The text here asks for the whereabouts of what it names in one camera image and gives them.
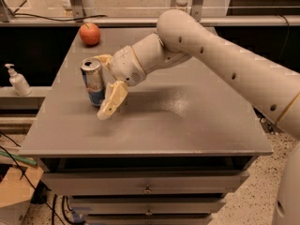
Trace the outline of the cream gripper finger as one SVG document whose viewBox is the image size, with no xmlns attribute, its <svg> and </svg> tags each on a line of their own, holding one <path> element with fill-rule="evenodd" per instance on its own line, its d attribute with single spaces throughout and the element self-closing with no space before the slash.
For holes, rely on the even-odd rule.
<svg viewBox="0 0 300 225">
<path fill-rule="evenodd" d="M 96 55 L 95 59 L 99 62 L 100 68 L 109 69 L 112 64 L 113 57 L 110 54 Z"/>
<path fill-rule="evenodd" d="M 97 112 L 97 118 L 99 120 L 106 120 L 110 118 L 125 100 L 127 95 L 128 86 L 125 82 L 108 82 L 105 91 L 105 99 Z"/>
</svg>

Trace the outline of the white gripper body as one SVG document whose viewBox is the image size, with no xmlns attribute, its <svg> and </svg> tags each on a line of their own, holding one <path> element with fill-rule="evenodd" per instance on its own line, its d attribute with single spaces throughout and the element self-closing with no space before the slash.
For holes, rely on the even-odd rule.
<svg viewBox="0 0 300 225">
<path fill-rule="evenodd" d="M 112 56 L 110 72 L 117 81 L 135 86 L 146 78 L 146 73 L 131 46 L 126 46 Z"/>
</svg>

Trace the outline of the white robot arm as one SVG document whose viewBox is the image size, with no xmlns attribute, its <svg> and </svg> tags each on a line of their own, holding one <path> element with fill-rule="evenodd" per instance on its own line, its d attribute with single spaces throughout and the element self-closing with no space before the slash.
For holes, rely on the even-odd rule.
<svg viewBox="0 0 300 225">
<path fill-rule="evenodd" d="M 111 117 L 128 88 L 161 68 L 195 57 L 245 98 L 276 127 L 300 139 L 300 74 L 208 31 L 186 12 L 170 9 L 157 31 L 114 55 L 99 55 L 113 83 L 106 84 L 97 117 Z"/>
</svg>

